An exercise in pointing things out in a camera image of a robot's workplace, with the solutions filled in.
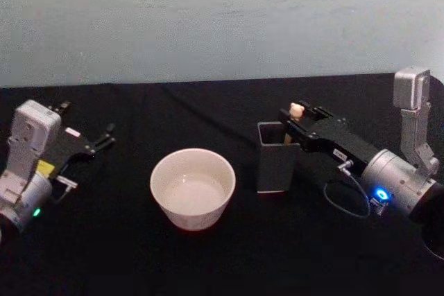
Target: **yellow label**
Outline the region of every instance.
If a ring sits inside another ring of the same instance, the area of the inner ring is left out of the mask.
[[[43,161],[42,159],[39,160],[39,163],[37,165],[37,171],[46,178],[49,177],[49,175],[53,172],[54,168],[55,166],[49,164],[48,162]]]

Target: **black table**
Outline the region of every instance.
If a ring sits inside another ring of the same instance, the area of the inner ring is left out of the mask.
[[[305,99],[347,118],[378,148],[401,154],[392,94],[393,74],[2,89],[2,166],[14,109],[29,98],[72,101],[64,125],[90,139],[115,122],[118,142],[85,166],[89,177],[82,175],[75,193],[45,207],[0,254],[0,295],[440,290],[444,263],[422,246],[419,226],[394,209],[382,219],[354,219],[302,178],[284,195],[255,193],[258,121],[276,120],[281,107]],[[429,143],[444,161],[443,101],[443,86],[433,79]],[[157,162],[188,147],[220,153],[237,174],[220,221],[199,233],[175,228],[148,190]],[[443,181],[442,171],[436,179]]]

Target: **white wall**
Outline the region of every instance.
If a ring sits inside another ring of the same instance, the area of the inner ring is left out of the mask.
[[[444,0],[0,0],[0,85],[432,69]]]

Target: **white label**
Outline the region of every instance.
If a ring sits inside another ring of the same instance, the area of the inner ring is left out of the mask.
[[[333,150],[333,155],[336,155],[337,157],[339,157],[340,159],[342,159],[344,162],[347,161],[347,155],[345,155],[344,153],[341,153],[339,150],[337,150],[336,148]]]
[[[70,135],[74,135],[76,138],[79,138],[80,133],[76,130],[73,130],[72,128],[67,128],[65,132],[68,132]]]

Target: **blue led light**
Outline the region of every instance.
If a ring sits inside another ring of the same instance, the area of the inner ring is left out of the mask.
[[[380,187],[376,189],[375,191],[376,196],[380,199],[380,200],[388,200],[390,198],[389,194],[387,193],[386,190],[381,189]]]

